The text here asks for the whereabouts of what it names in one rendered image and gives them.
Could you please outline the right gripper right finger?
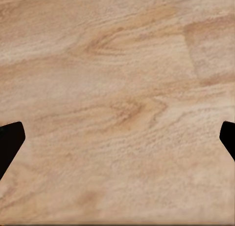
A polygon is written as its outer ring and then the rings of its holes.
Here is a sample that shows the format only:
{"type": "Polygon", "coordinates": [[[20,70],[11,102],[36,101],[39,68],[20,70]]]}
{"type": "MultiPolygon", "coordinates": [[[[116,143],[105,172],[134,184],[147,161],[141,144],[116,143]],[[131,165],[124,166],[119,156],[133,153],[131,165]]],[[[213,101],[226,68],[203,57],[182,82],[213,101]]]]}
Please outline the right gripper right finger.
{"type": "Polygon", "coordinates": [[[235,124],[224,121],[219,138],[235,161],[235,124]]]}

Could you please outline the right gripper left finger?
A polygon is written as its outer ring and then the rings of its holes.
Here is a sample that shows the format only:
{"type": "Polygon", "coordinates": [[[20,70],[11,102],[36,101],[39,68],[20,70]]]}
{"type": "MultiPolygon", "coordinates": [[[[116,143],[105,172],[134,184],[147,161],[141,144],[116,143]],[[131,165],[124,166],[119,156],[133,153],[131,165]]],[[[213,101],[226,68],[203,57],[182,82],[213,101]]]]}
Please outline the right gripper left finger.
{"type": "Polygon", "coordinates": [[[0,180],[25,141],[21,121],[0,127],[0,180]]]}

